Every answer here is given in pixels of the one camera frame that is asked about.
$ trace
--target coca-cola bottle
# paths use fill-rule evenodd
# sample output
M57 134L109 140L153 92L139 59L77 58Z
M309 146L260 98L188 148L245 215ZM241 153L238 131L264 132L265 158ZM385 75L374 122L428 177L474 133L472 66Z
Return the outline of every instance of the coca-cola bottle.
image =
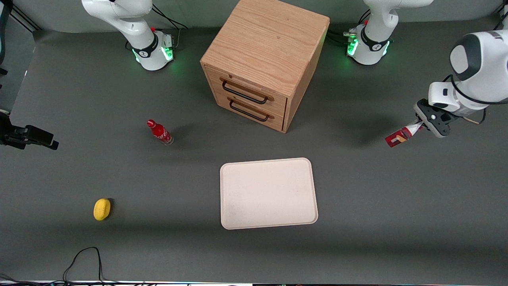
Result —
M152 130L153 136L157 137L164 145L173 143L173 137L161 124L156 123L152 119L146 122L146 125Z

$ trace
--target black metal handle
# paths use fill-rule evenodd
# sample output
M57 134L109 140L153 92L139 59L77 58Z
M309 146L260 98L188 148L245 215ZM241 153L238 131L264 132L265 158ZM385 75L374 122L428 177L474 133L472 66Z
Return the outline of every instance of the black metal handle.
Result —
M229 107L231 107L231 109L232 109L232 110L236 110L236 111L238 111L238 112L240 112L240 113L243 113L243 114L245 114L245 115L247 115L247 116L249 116L249 117L252 117L252 118L254 118L254 119L256 119L256 120L259 120L259 121L261 121L261 122L265 122L265 121L267 121L267 120L268 120L268 118L269 118L269 116L268 116L268 115L267 115L265 118L261 118L261 117L257 117L257 116L255 116L255 115L252 115L252 114L250 114L250 113L248 113L248 112L246 112L246 111L243 111L243 110L241 110L241 109L239 109L239 108L237 108L237 107L234 107L234 106L233 106L233 102L234 102L234 101L230 99L230 101L229 101Z
M223 89L224 89L225 91L227 91L227 92L230 92L230 93L234 94L234 95L238 95L238 96L240 96L240 97L243 97L243 98L245 98L245 99L247 99L247 100L250 100L250 101L252 101L252 102L255 102L255 103L257 103L257 104L265 104L265 103L266 103L266 101L268 100L268 97L266 97L266 96L265 96L265 99L264 99L263 101L260 101L260 100L254 99L254 98L252 98L252 97L250 97L250 96L247 96L247 95L245 95L245 94L239 93L238 91L234 91L234 90L232 90L232 89L230 89L230 88L227 88L227 87L226 87L226 83L228 83L228 82L224 80L224 81L223 81Z

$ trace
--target cabinet top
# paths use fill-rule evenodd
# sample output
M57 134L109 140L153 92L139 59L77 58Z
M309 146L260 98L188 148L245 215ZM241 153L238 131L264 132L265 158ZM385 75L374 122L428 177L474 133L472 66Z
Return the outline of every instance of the cabinet top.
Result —
M201 62L291 97L329 23L277 0L241 0Z

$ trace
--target plastic tray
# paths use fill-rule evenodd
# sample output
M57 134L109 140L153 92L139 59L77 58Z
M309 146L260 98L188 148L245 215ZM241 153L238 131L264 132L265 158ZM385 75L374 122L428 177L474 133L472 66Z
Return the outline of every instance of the plastic tray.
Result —
M220 168L220 221L227 230L311 224L317 220L317 207L306 158Z

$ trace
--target wooden cabinet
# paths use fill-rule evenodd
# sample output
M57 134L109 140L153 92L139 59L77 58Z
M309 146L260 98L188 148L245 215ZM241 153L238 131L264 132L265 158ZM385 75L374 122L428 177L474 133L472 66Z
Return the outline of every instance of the wooden cabinet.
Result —
M217 104L286 133L329 23L277 0L240 0L200 61Z

